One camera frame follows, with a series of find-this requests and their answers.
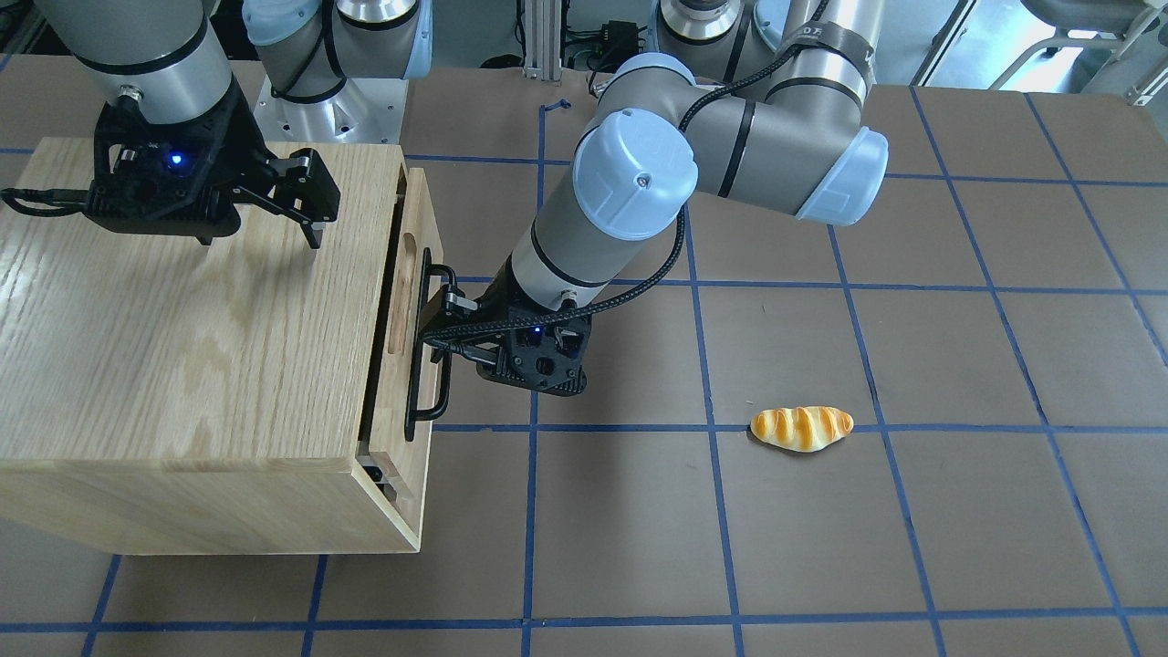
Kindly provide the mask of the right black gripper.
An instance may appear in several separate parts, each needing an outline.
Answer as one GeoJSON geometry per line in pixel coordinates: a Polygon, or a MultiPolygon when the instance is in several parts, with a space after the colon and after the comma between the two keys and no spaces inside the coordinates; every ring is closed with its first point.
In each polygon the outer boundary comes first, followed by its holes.
{"type": "Polygon", "coordinates": [[[299,224],[310,249],[338,221],[341,193],[324,158],[301,147],[286,158],[266,147],[246,96],[225,91],[204,115],[150,124],[138,101],[100,108],[93,180],[83,214],[121,234],[213,238],[241,227],[235,205],[258,205],[299,224]]]}

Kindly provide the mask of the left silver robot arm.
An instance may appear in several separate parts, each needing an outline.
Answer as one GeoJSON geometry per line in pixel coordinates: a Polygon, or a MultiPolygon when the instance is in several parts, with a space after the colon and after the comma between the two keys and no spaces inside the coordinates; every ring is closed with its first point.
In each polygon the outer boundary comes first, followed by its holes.
{"type": "Polygon", "coordinates": [[[449,276],[420,314],[434,362],[570,396],[592,318],[669,274],[697,193],[855,224],[883,184],[887,137],[862,123],[881,1],[659,1],[651,49],[598,91],[568,173],[491,286],[449,276]]]}

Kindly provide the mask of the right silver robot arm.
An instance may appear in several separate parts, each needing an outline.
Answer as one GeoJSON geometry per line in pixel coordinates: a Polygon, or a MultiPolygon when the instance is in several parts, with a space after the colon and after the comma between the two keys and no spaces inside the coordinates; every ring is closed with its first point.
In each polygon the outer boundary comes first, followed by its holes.
{"type": "Polygon", "coordinates": [[[40,1],[105,97],[86,191],[4,191],[19,213],[82,214],[117,234],[213,240],[238,205],[299,224],[310,248],[338,221],[341,193],[320,141],[371,141],[356,79],[424,78],[430,1],[245,1],[246,40],[266,67],[280,126],[303,146],[267,148],[202,1],[40,1]]]}

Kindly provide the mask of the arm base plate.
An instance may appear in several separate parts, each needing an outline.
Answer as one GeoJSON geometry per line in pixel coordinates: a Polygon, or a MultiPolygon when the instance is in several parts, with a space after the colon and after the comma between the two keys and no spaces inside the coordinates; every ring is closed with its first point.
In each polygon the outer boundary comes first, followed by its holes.
{"type": "Polygon", "coordinates": [[[332,99],[274,99],[264,79],[253,117],[267,141],[389,144],[399,141],[409,79],[352,78],[332,99]]]}

